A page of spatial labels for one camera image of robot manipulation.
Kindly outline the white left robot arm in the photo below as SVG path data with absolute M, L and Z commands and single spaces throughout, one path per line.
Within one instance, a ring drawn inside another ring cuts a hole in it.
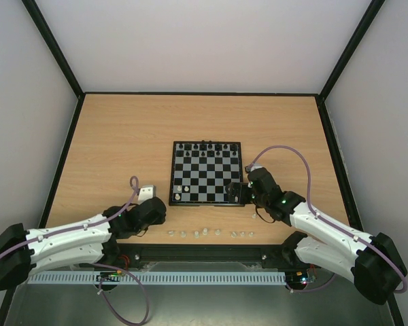
M 118 240 L 165 222 L 166 206 L 154 197 L 129 209 L 113 206 L 83 221 L 26 230 L 21 223 L 0 234 L 0 291 L 46 270 L 77 264 L 110 265 L 120 255 Z

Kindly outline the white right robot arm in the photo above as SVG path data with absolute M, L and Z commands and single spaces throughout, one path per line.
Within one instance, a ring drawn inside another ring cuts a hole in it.
M 333 219 L 301 195 L 281 190 L 266 168 L 254 167 L 248 182 L 231 182 L 225 190 L 230 203 L 254 204 L 273 220 L 297 229 L 284 243 L 287 264 L 325 268 L 379 305 L 398 289 L 407 288 L 407 269 L 389 236 L 373 236 Z

